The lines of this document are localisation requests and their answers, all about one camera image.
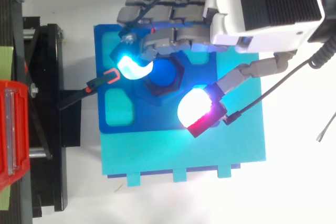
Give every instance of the red clip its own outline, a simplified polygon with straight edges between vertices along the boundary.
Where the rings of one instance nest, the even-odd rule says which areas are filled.
[[[115,74],[117,75],[117,77],[115,77],[113,80],[110,80],[108,82],[108,84],[112,84],[112,83],[115,83],[116,81],[120,80],[120,72],[116,68],[111,68],[110,70],[107,70],[106,72],[104,72],[104,75],[108,74],[108,73],[112,73],[112,72],[115,72]]]
[[[15,81],[0,81],[0,191],[30,168],[28,89]]]

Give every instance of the cyan base plate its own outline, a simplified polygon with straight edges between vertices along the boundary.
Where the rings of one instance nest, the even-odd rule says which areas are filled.
[[[97,75],[102,71],[114,67],[109,57],[110,50],[115,44],[105,45],[97,43],[97,29],[95,27],[96,53],[101,52],[102,57],[97,61]],[[105,35],[105,40],[113,34]],[[190,59],[197,62],[197,54]],[[257,60],[257,54],[238,54],[231,48],[227,53],[217,54],[217,75],[223,76],[241,63],[250,63]],[[101,99],[99,103],[99,121],[109,120],[109,125],[131,125],[134,118],[132,103],[127,106],[115,106],[116,99],[120,97],[127,100],[127,96],[121,89],[104,105]],[[223,98],[228,113],[234,113],[243,108],[261,95],[260,80],[250,79],[239,88]],[[160,120],[167,122],[171,118],[162,115]],[[185,181],[188,169],[196,167],[214,167],[219,178],[230,177],[231,165],[247,162],[258,162],[266,159],[264,124],[261,103],[241,116],[235,123],[226,126],[223,122],[218,127],[208,129],[198,138],[194,138],[187,130],[165,130],[129,132],[118,134],[101,133],[102,171],[104,175],[124,175],[128,178],[129,186],[140,184],[140,176],[144,173],[152,173],[163,170],[172,170],[175,182]]]

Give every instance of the coiled cable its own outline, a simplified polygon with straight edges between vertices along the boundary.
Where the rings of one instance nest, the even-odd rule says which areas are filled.
[[[336,54],[336,35],[332,36],[324,45],[309,59],[309,66],[320,69],[333,55]]]

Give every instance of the blue board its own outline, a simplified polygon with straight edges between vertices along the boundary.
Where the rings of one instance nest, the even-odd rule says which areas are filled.
[[[104,27],[107,30],[100,36],[101,40],[98,41],[97,32]],[[111,25],[95,27],[98,76],[105,70],[114,67],[109,54],[118,43],[118,34],[116,31],[108,31],[111,27]],[[111,37],[115,38],[114,45],[111,43]],[[197,54],[193,54],[193,57],[190,58],[190,55],[188,55],[192,63],[199,63],[197,62],[199,60]],[[257,59],[258,55],[256,54],[240,55],[234,49],[230,49],[224,54],[217,54],[217,75],[221,77],[240,63],[250,63]],[[101,131],[101,122],[108,122],[109,127],[132,125],[134,122],[134,104],[121,88],[108,86],[103,87],[98,92]],[[228,113],[231,114],[260,95],[260,80],[251,79],[225,96],[223,102],[228,109]],[[163,114],[160,120],[169,122],[175,116],[175,113],[177,111],[173,111],[171,114]],[[187,130],[118,134],[107,134],[102,131],[103,174],[112,177],[126,174],[129,186],[139,185],[141,175],[153,172],[160,173],[163,170],[172,170],[175,182],[185,181],[186,173],[196,167],[217,167],[219,178],[230,177],[232,164],[264,161],[266,159],[262,120],[260,103],[232,125],[226,126],[222,122],[218,127],[207,130],[198,138],[192,137]]]
[[[114,62],[109,57],[109,54],[120,41],[117,33],[120,29],[118,25],[99,25],[94,29],[97,76],[102,76],[105,71],[114,67]],[[149,31],[137,30],[136,32],[144,36]],[[99,88],[100,131],[109,134],[183,129],[183,125],[180,123],[176,113],[181,99],[192,90],[195,85],[207,85],[217,81],[216,54],[187,53],[189,56],[184,52],[175,54],[178,61],[184,66],[184,76],[181,87],[176,92],[155,97],[150,93],[142,79],[128,80],[123,76],[121,80],[113,84],[113,86],[105,85]],[[196,60],[198,59],[198,62],[194,60],[194,64],[192,64],[189,60],[192,56],[194,56],[193,58]],[[154,69],[149,77],[153,79],[154,82],[162,83],[164,80],[162,80],[162,78],[159,80],[160,77],[165,77],[165,73],[170,72],[171,69],[169,69],[169,65],[160,67],[160,61],[155,61]],[[119,100],[115,99],[121,92],[115,89],[122,89],[127,97]],[[114,114],[107,113],[107,111],[113,110],[113,108],[120,111],[120,106],[124,106],[125,108],[119,115],[119,117],[124,116],[125,118],[124,122],[120,122],[120,124],[123,123],[123,125],[118,125],[115,121],[116,116]]]

